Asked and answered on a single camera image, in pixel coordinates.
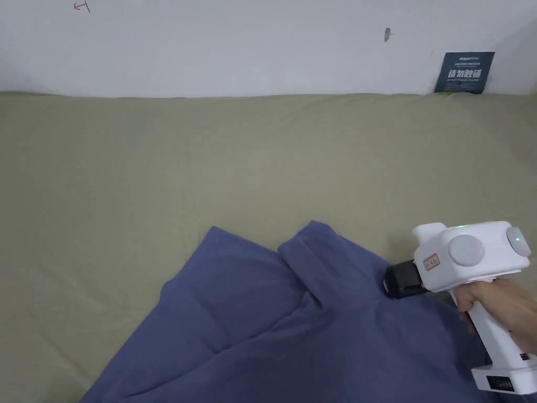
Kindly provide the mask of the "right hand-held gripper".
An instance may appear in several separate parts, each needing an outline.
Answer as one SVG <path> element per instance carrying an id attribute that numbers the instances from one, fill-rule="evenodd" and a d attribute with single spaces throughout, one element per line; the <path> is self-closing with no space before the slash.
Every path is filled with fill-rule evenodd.
<path id="1" fill-rule="evenodd" d="M 519 273 L 530 265 L 530 247 L 518 227 L 507 221 L 447 227 L 430 223 L 414 228 L 418 248 L 410 261 L 388 267 L 383 287 L 388 297 L 448 292 L 477 281 Z M 472 369 L 477 387 L 514 395 L 536 393 L 536 356 L 516 346 L 508 331 L 480 303 L 469 316 L 491 359 Z"/>

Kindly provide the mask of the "person's right hand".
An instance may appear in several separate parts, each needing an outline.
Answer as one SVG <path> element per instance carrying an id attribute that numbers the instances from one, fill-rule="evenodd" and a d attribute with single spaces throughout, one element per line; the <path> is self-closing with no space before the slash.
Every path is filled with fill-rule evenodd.
<path id="1" fill-rule="evenodd" d="M 454 289 L 458 311 L 469 312 L 476 303 L 509 333 L 517 346 L 536 355 L 536 300 L 509 279 L 478 281 Z"/>

